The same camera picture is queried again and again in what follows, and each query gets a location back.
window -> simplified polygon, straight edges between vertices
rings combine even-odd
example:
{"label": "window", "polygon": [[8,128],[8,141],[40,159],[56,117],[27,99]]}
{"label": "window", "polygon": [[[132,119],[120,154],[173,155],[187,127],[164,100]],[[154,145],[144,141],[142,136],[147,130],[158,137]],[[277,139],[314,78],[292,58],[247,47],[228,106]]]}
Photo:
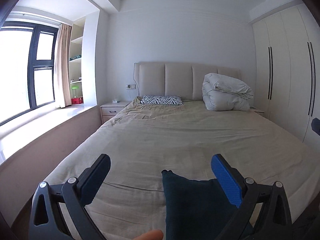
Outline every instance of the window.
{"label": "window", "polygon": [[0,29],[0,125],[54,102],[57,28],[5,22]]}

wall outlet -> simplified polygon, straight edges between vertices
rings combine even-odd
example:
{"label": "wall outlet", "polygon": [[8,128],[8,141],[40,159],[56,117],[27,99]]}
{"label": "wall outlet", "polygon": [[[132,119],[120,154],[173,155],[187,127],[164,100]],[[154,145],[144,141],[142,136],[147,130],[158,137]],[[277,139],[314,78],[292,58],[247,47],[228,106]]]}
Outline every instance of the wall outlet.
{"label": "wall outlet", "polygon": [[125,86],[126,89],[136,89],[136,84],[130,84]]}

finger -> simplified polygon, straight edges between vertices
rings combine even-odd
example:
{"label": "finger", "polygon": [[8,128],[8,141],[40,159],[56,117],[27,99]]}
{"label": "finger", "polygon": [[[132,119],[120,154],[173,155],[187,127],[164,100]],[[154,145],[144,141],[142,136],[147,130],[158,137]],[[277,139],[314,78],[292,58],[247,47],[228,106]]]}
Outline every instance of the finger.
{"label": "finger", "polygon": [[160,229],[152,230],[147,233],[137,236],[133,240],[162,240],[163,233]]}

beige bed sheet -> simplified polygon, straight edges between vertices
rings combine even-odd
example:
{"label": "beige bed sheet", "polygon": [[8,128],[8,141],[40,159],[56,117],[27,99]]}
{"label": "beige bed sheet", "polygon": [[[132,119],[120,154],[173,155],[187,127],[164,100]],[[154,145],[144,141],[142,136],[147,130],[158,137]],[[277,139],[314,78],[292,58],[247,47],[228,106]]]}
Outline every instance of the beige bed sheet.
{"label": "beige bed sheet", "polygon": [[66,157],[46,181],[53,185],[78,177],[102,153],[110,156],[111,169],[86,209],[108,240],[132,239],[156,228],[165,232],[161,171],[212,179],[210,161],[216,153],[244,177],[269,185],[281,181],[293,221],[320,190],[320,157],[309,147],[254,112],[209,111],[203,101],[139,105],[136,98]]}

metal bolt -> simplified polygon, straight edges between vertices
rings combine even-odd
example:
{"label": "metal bolt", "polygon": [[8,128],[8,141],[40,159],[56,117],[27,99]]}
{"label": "metal bolt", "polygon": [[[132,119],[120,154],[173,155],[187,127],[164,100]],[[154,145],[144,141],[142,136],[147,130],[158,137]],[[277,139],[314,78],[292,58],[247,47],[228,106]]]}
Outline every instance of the metal bolt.
{"label": "metal bolt", "polygon": [[75,183],[76,182],[76,178],[75,177],[71,177],[68,179],[68,183],[72,184],[72,183]]}
{"label": "metal bolt", "polygon": [[45,187],[45,186],[47,186],[47,183],[43,181],[43,182],[40,183],[39,186],[40,186],[40,187]]}
{"label": "metal bolt", "polygon": [[282,185],[281,182],[277,181],[277,182],[276,182],[276,186],[277,186],[277,187],[282,187],[283,185]]}
{"label": "metal bolt", "polygon": [[246,178],[245,182],[248,183],[248,184],[253,184],[254,180],[253,180],[253,178]]}

